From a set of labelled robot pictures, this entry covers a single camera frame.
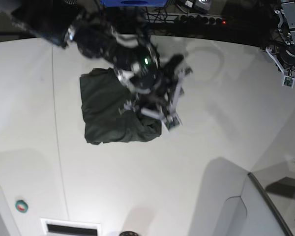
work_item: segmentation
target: white table surface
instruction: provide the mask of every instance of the white table surface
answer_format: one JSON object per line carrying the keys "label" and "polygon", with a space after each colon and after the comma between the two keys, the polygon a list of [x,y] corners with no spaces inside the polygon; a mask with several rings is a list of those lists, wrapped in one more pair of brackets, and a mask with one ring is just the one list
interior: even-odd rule
{"label": "white table surface", "polygon": [[[0,185],[23,236],[41,234],[41,217],[101,223],[104,236],[192,236],[195,215],[211,235],[224,201],[241,193],[294,112],[295,88],[281,86],[257,48],[153,40],[162,57],[191,54],[194,74],[177,109],[183,126],[149,143],[99,146],[84,139],[79,77],[109,64],[84,58],[74,45],[0,43]],[[14,209],[20,197],[27,214]]]}

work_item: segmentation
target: dark green cloth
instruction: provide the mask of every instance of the dark green cloth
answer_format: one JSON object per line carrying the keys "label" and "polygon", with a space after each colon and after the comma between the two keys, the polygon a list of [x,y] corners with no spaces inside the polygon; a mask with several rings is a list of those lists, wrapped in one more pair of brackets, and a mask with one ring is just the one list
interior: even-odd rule
{"label": "dark green cloth", "polygon": [[94,69],[82,75],[80,88],[88,143],[148,142],[161,135],[160,121],[131,111],[119,113],[131,93],[112,69]]}

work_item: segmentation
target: cable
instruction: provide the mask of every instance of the cable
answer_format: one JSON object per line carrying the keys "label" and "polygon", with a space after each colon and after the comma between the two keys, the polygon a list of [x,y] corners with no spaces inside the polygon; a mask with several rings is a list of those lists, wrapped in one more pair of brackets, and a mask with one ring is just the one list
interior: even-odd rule
{"label": "cable", "polygon": [[168,13],[167,13],[166,8],[164,8],[164,11],[165,11],[165,13],[166,13],[166,17],[164,18],[164,21],[166,21],[166,20],[167,20],[167,17],[168,17]]}
{"label": "cable", "polygon": [[148,8],[146,7],[146,14],[147,14],[147,19],[148,19],[148,22],[151,23],[150,19],[149,19],[149,12],[148,12]]}
{"label": "cable", "polygon": [[[156,19],[158,19],[159,21],[161,21],[161,22],[163,22],[163,23],[168,23],[168,22],[166,22],[164,19],[162,19],[162,18],[160,18],[159,17],[159,14],[158,15],[153,15],[153,14],[151,14],[151,13],[148,13],[148,12],[146,12],[146,14],[147,14],[147,18],[148,18],[148,21],[149,21],[149,23],[151,23],[151,24],[154,24],[155,22],[156,22]],[[153,16],[153,17],[155,17],[155,19],[154,19],[154,22],[152,23],[151,22],[151,20],[149,19],[149,15],[151,15],[151,16]]]}
{"label": "cable", "polygon": [[188,13],[187,13],[185,10],[183,10],[178,4],[176,4],[175,6],[176,6],[181,12],[183,12],[183,13],[185,13],[185,14],[188,15]]}
{"label": "cable", "polygon": [[100,5],[98,4],[97,0],[94,0],[93,2],[96,4],[98,12],[100,12],[100,14],[102,15],[102,9],[101,9]]}
{"label": "cable", "polygon": [[157,16],[155,17],[154,21],[153,21],[153,24],[155,23],[156,19],[158,18],[159,14],[161,13],[161,10],[158,10],[158,14]]}

